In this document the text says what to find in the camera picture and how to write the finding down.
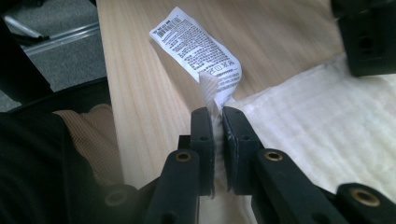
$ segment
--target wood grain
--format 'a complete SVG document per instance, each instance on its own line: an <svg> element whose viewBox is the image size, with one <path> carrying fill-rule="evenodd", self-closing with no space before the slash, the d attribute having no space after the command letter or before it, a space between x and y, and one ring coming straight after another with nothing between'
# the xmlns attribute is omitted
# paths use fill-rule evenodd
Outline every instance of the wood grain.
<svg viewBox="0 0 396 224"><path fill-rule="evenodd" d="M343 48L330 1L97 0L125 181L157 177L190 112L202 104L190 75L156 49L149 31L180 7L242 64L242 99L330 59Z"/></svg>

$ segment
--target black plastic clamp jaw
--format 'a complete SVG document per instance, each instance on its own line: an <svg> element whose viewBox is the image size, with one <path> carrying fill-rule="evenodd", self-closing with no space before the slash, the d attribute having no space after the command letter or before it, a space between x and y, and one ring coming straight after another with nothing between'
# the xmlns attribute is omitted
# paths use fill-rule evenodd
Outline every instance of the black plastic clamp jaw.
<svg viewBox="0 0 396 224"><path fill-rule="evenodd" d="M396 73L396 1L332 0L352 75Z"/></svg>

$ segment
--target white paper tag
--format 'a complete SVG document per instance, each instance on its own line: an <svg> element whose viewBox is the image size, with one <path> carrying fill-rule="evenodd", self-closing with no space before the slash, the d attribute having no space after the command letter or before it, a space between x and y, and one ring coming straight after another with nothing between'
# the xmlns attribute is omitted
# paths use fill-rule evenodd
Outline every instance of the white paper tag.
<svg viewBox="0 0 396 224"><path fill-rule="evenodd" d="M149 32L168 54L199 82L207 72L219 79L215 102L219 111L232 98L242 76L238 60L180 8Z"/></svg>

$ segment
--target screw hole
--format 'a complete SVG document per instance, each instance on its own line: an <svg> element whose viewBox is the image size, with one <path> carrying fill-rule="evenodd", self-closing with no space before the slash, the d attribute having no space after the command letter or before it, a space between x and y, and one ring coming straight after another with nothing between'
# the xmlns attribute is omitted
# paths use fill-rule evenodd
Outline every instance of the screw hole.
<svg viewBox="0 0 396 224"><path fill-rule="evenodd" d="M170 212L165 213L161 216L161 224L174 224L176 222L176 216Z"/></svg>
<svg viewBox="0 0 396 224"><path fill-rule="evenodd" d="M367 35L361 36L361 39L359 40L359 47L361 49L372 49L374 46L374 42L372 38L370 38Z"/></svg>
<svg viewBox="0 0 396 224"><path fill-rule="evenodd" d="M248 141L248 140L250 140L250 136L248 136L248 135L243 135L243 136L242 136L242 140Z"/></svg>
<svg viewBox="0 0 396 224"><path fill-rule="evenodd" d="M270 161L281 161L281 160L283 160L282 154L279 154L279 153L274 152L274 151L265 152L265 158L267 158Z"/></svg>
<svg viewBox="0 0 396 224"><path fill-rule="evenodd" d="M352 189L350 193L356 201L367 206L377 207L381 204L374 194L365 189Z"/></svg>
<svg viewBox="0 0 396 224"><path fill-rule="evenodd" d="M177 161L189 161L191 160L191 154L188 152L180 152L176 155Z"/></svg>
<svg viewBox="0 0 396 224"><path fill-rule="evenodd" d="M321 213L314 213L312 219L318 224L330 224L329 218Z"/></svg>

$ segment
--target white cloth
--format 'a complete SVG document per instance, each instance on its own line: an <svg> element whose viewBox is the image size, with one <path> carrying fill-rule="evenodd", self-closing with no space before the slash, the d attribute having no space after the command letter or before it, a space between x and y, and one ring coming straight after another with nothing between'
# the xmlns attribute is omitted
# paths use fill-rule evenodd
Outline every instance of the white cloth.
<svg viewBox="0 0 396 224"><path fill-rule="evenodd" d="M396 76L353 77L339 55L230 106L316 185L357 182L396 201Z"/></svg>

